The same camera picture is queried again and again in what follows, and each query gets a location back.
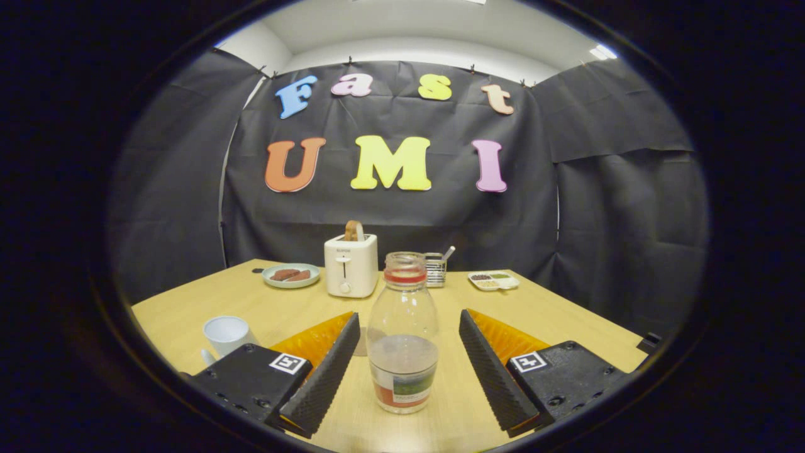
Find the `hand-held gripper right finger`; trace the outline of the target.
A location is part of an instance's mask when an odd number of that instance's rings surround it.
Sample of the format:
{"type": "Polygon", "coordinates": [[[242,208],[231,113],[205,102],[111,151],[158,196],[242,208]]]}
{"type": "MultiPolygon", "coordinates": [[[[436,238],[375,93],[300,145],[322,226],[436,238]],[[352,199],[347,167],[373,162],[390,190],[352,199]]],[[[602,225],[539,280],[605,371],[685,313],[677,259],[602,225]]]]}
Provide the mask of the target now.
{"type": "Polygon", "coordinates": [[[573,415],[626,377],[580,342],[549,346],[479,311],[462,310],[459,334],[497,423],[510,437],[573,415]]]}

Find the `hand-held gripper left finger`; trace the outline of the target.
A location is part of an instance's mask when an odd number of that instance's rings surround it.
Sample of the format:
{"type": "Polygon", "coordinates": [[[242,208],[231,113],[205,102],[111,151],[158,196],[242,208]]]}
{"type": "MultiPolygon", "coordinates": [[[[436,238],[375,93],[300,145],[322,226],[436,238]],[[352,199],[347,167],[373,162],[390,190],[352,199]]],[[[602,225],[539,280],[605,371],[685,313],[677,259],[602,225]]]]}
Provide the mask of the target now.
{"type": "Polygon", "coordinates": [[[348,311],[270,348],[239,346],[183,378],[225,410],[310,439],[333,403],[359,338],[359,315],[348,311]]]}

